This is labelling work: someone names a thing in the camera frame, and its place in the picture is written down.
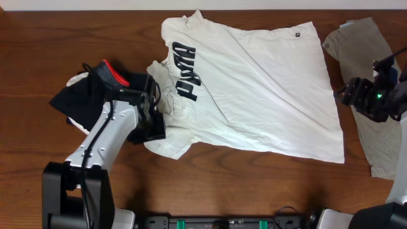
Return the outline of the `white printed t-shirt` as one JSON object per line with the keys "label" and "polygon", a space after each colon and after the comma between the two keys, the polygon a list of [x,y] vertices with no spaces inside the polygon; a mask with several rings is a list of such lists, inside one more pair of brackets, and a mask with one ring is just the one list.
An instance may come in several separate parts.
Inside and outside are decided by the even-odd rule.
{"label": "white printed t-shirt", "polygon": [[313,23],[245,31],[199,11],[162,23],[167,58],[148,67],[161,88],[166,136],[146,143],[181,158],[192,144],[345,161],[343,132]]}

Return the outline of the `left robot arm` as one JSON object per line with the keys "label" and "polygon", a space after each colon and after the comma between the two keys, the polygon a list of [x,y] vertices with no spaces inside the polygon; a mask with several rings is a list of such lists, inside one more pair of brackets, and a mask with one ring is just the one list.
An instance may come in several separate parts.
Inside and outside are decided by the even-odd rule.
{"label": "left robot arm", "polygon": [[43,171],[43,228],[134,228],[133,211],[115,207],[109,173],[125,141],[163,139],[156,106],[160,92],[121,89],[102,105],[100,116],[65,162]]}

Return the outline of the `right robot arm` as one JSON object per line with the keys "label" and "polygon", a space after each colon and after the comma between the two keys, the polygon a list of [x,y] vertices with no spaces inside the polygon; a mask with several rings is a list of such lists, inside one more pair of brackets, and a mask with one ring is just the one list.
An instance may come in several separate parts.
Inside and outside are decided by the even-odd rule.
{"label": "right robot arm", "polygon": [[394,183],[384,204],[345,214],[324,209],[314,228],[406,228],[406,71],[391,62],[373,64],[373,80],[353,78],[335,97],[372,121],[364,125],[364,149],[379,153],[377,162],[393,159]]}

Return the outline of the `grey khaki garment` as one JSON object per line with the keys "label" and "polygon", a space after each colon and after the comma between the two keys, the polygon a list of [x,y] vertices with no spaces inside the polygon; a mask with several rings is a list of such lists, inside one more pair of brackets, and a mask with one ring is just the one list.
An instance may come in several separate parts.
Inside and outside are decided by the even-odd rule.
{"label": "grey khaki garment", "polygon": [[[353,20],[348,25],[331,32],[323,42],[326,51],[340,64],[345,83],[360,77],[374,80],[372,64],[392,54],[390,46],[382,36],[372,18]],[[388,118],[376,123],[352,109],[361,146],[371,176],[393,180],[401,148],[401,126]]]}

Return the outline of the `black shorts red waistband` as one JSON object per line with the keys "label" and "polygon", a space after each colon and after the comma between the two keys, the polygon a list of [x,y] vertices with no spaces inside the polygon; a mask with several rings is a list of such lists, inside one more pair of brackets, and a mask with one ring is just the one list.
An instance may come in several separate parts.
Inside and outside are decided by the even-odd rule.
{"label": "black shorts red waistband", "polygon": [[83,73],[87,72],[88,76],[69,87],[65,86],[50,101],[50,105],[91,131],[102,114],[105,102],[133,102],[144,92],[131,89],[128,79],[133,73],[117,70],[116,66],[116,63],[107,60],[95,67],[83,64]]}

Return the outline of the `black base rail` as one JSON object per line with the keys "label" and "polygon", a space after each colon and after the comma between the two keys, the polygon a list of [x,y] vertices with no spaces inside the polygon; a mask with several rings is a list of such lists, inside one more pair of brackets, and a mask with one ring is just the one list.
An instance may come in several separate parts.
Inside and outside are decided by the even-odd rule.
{"label": "black base rail", "polygon": [[150,216],[140,218],[135,229],[311,229],[317,228],[315,216],[307,219],[301,214],[278,214],[271,217],[193,218]]}

